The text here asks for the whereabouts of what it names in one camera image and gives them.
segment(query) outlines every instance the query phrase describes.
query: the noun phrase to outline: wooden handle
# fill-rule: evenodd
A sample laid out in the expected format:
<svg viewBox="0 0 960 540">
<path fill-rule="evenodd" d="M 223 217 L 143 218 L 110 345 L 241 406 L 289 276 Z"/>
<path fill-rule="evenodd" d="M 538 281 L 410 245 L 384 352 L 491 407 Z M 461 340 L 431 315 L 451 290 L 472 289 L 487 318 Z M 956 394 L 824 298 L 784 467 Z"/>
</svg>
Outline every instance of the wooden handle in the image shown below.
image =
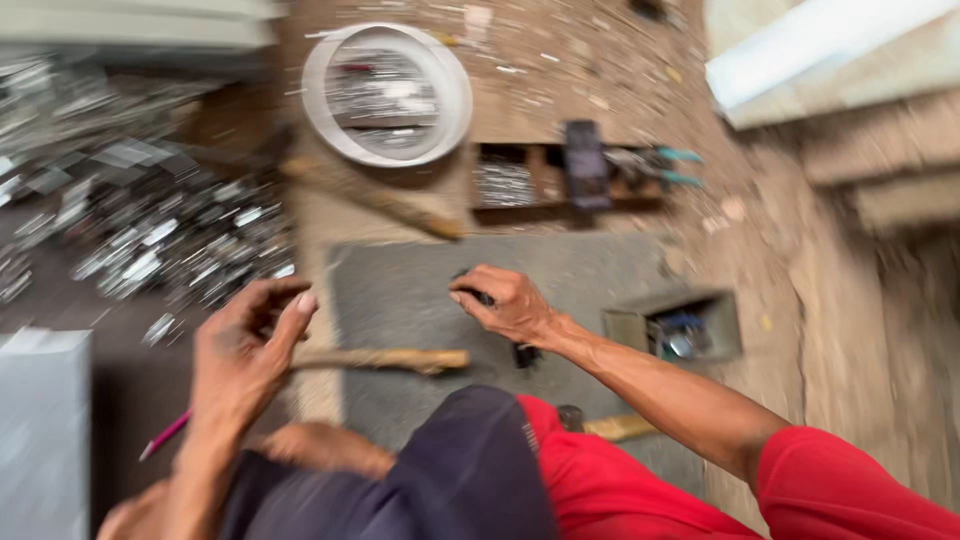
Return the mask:
<svg viewBox="0 0 960 540">
<path fill-rule="evenodd" d="M 358 349 L 354 351 L 302 349 L 294 355 L 294 369 L 382 368 L 411 369 L 436 375 L 446 369 L 469 366 L 467 351 L 421 351 L 419 349 Z"/>
<path fill-rule="evenodd" d="M 338 179 L 333 175 L 324 174 L 321 167 L 311 158 L 291 158 L 282 163 L 279 168 L 289 177 L 308 179 L 324 191 L 381 211 L 397 221 L 441 238 L 455 240 L 464 235 L 464 225 L 461 220 L 441 217 L 428 209 L 403 201 L 390 189 L 384 189 L 376 184 L 356 178 Z"/>
<path fill-rule="evenodd" d="M 660 430 L 654 428 L 639 414 L 624 414 L 584 422 L 584 432 L 600 435 L 602 438 L 615 443 L 650 433 L 658 433 Z"/>
</svg>

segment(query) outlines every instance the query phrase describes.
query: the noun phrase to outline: white bowl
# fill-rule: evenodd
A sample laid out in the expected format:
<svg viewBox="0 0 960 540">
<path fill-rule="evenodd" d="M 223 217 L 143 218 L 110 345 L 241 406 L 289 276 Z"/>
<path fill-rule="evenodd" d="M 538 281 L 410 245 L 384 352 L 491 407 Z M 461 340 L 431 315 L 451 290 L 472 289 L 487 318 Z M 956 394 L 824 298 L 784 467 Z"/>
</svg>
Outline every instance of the white bowl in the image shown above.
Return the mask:
<svg viewBox="0 0 960 540">
<path fill-rule="evenodd" d="M 391 49 L 406 56 L 433 85 L 439 111 L 437 125 L 404 159 L 381 156 L 364 148 L 337 124 L 326 102 L 326 77 L 334 54 L 344 45 Z M 303 109 L 313 128 L 343 156 L 376 167 L 423 165 L 447 154 L 463 140 L 473 114 L 467 72 L 445 45 L 405 24 L 375 22 L 333 31 L 314 47 L 303 65 Z"/>
</svg>

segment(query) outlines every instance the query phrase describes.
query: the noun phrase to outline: pink pencil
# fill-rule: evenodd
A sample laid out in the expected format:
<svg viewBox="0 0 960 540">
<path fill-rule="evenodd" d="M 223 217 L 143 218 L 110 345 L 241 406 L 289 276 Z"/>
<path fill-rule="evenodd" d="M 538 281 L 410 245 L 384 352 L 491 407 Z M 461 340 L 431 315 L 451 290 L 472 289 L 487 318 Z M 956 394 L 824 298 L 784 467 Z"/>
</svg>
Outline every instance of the pink pencil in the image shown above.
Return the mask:
<svg viewBox="0 0 960 540">
<path fill-rule="evenodd" d="M 190 420 L 190 412 L 190 409 L 186 409 L 186 412 L 184 412 L 180 418 L 174 421 L 174 423 L 170 426 L 167 426 L 166 430 L 161 431 L 160 435 L 154 437 L 154 440 L 147 443 L 147 448 L 143 449 L 143 454 L 140 455 L 140 461 L 143 461 L 144 459 L 153 455 L 154 452 L 159 450 L 164 443 L 169 441 L 174 435 L 182 430 L 183 426 L 186 426 L 187 421 Z"/>
</svg>

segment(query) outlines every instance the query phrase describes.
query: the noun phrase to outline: red sleeve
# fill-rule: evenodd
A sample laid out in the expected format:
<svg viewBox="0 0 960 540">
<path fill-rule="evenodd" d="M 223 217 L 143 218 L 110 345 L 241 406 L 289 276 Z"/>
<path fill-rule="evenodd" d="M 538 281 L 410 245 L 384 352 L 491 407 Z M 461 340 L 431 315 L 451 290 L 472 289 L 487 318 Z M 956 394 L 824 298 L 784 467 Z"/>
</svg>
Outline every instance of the red sleeve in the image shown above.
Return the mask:
<svg viewBox="0 0 960 540">
<path fill-rule="evenodd" d="M 897 483 L 856 447 L 814 428 L 770 437 L 756 484 L 775 540 L 960 538 L 960 517 Z"/>
</svg>

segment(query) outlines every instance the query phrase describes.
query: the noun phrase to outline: nail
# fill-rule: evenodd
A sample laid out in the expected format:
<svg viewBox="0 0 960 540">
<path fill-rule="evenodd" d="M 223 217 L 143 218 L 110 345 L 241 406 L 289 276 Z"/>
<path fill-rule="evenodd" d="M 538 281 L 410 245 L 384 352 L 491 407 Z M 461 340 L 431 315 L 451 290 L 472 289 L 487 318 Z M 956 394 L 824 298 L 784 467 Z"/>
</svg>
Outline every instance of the nail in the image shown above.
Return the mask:
<svg viewBox="0 0 960 540">
<path fill-rule="evenodd" d="M 301 292 L 297 298 L 297 311 L 305 315 L 310 315 L 317 310 L 317 297 L 308 293 Z"/>
</svg>

